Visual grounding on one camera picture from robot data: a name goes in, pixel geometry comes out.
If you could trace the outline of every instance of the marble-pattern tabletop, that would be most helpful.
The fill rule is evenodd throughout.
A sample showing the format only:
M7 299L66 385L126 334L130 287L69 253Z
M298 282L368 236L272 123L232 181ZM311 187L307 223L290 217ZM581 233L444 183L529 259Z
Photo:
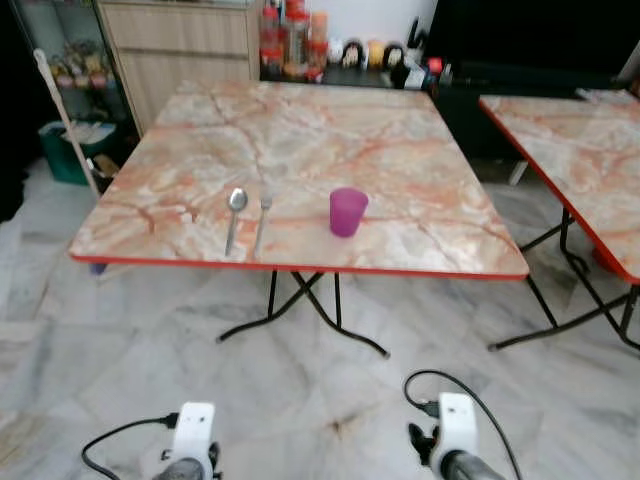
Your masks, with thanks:
M329 193L369 196L356 235ZM225 257L227 197L243 187ZM273 195L260 254L260 197ZM80 261L522 279L528 266L422 93L274 83L185 84L70 249Z
M640 103L498 96L480 103L609 265L640 283Z

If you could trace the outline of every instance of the plastic cup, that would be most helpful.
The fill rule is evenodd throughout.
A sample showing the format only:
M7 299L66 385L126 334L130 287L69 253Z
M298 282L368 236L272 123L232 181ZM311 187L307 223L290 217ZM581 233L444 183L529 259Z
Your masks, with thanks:
M355 188L338 188L329 196L329 222L338 237L352 237L369 204L369 198Z

